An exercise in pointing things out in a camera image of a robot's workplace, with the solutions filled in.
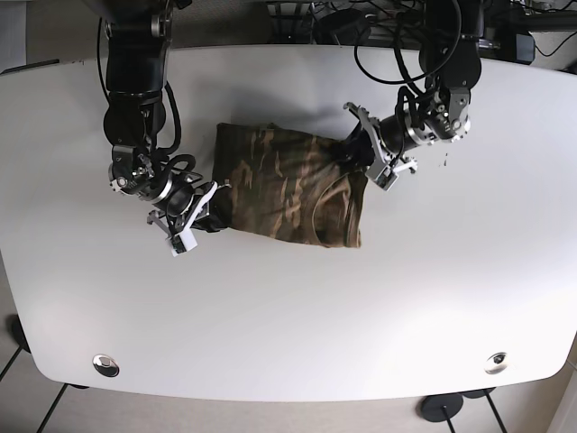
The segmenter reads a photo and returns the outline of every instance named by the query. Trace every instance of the metal grommet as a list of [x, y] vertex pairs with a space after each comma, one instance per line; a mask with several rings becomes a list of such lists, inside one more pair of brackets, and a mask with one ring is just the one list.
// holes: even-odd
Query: metal grommet
[[505, 352], [499, 352], [490, 357], [485, 363], [485, 373], [498, 374], [508, 367], [508, 356]]
[[92, 358], [92, 365], [94, 365], [97, 372], [106, 377], [116, 377], [120, 373], [120, 367], [108, 355], [96, 355]]

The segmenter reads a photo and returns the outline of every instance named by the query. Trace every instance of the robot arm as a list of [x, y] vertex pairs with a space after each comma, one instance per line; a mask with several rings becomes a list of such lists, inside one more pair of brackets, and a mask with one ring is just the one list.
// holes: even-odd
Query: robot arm
[[[173, 0], [86, 2], [105, 19], [108, 37], [104, 130], [112, 144], [111, 186], [155, 206], [148, 223], [169, 235], [174, 255], [189, 251], [197, 246], [192, 228], [217, 231], [224, 225], [209, 212], [215, 182], [197, 185], [202, 177], [192, 171], [195, 158], [172, 156], [180, 146], [179, 112], [166, 80]], [[178, 7], [189, 3], [174, 0]], [[157, 147], [166, 121], [163, 89], [175, 120], [175, 140], [168, 148]]]
[[[380, 121], [362, 107], [351, 103], [344, 106], [359, 123], [347, 138], [343, 160], [368, 167], [367, 176], [385, 190], [402, 171], [416, 172], [417, 161], [406, 157], [405, 152], [437, 142], [454, 143], [471, 127], [471, 89], [481, 76], [478, 45], [484, 31], [482, 1], [429, 0], [425, 27], [435, 29], [435, 37], [425, 40], [419, 52], [421, 69], [439, 69], [426, 77], [425, 91], [407, 79], [400, 50], [396, 49], [401, 75], [409, 81], [408, 87], [399, 89], [396, 113]], [[444, 60], [452, 41], [454, 50]]]

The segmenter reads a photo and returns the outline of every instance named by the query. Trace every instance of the floor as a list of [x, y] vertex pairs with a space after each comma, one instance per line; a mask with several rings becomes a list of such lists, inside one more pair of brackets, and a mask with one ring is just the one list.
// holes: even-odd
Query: floor
[[[244, 1], [197, 0], [175, 16], [174, 47], [266, 43], [270, 38], [267, 10]], [[59, 58], [73, 61], [95, 56], [97, 18], [78, 0], [36, 0], [28, 5], [28, 62]], [[536, 35], [537, 44], [552, 51], [565, 36]], [[534, 65], [561, 69], [577, 60], [577, 37], [552, 58], [538, 55]], [[16, 312], [0, 260], [0, 319]], [[0, 366], [14, 343], [0, 324]], [[571, 358], [577, 358], [573, 349]], [[545, 433], [563, 397], [572, 370], [552, 378], [497, 389], [493, 393], [510, 433]], [[58, 393], [60, 383], [44, 378], [32, 357], [21, 354], [0, 386], [0, 431], [35, 431]], [[194, 433], [381, 433], [443, 432], [445, 424], [429, 424], [416, 414], [421, 398], [347, 403], [240, 403], [195, 401], [122, 392], [69, 389], [45, 433], [103, 431]], [[457, 431], [498, 430], [484, 400], [466, 401], [454, 419]]]

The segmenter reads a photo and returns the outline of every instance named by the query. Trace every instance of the table surface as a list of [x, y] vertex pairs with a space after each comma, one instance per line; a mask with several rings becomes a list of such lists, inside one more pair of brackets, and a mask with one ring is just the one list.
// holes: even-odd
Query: table surface
[[[417, 55], [406, 53], [412, 72]], [[362, 50], [397, 77], [392, 51]], [[397, 89], [350, 48], [174, 51], [183, 152], [209, 174], [219, 122], [344, 138]], [[577, 329], [577, 78], [483, 61], [466, 140], [371, 184], [360, 250], [227, 230], [173, 258], [149, 207], [108, 186], [94, 61], [0, 77], [0, 247], [34, 361], [54, 381], [231, 401], [357, 401], [556, 373]], [[173, 136], [171, 118], [160, 144]], [[488, 375], [487, 360], [510, 365]], [[106, 378], [92, 359], [112, 356]]]

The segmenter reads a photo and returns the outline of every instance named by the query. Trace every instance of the camouflage fabric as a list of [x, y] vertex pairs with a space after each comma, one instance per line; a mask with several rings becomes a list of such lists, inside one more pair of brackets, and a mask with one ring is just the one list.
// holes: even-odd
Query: camouflage fabric
[[334, 160], [341, 142], [267, 127], [220, 124], [213, 179], [231, 188], [213, 199], [231, 228], [282, 241], [361, 246], [367, 184]]

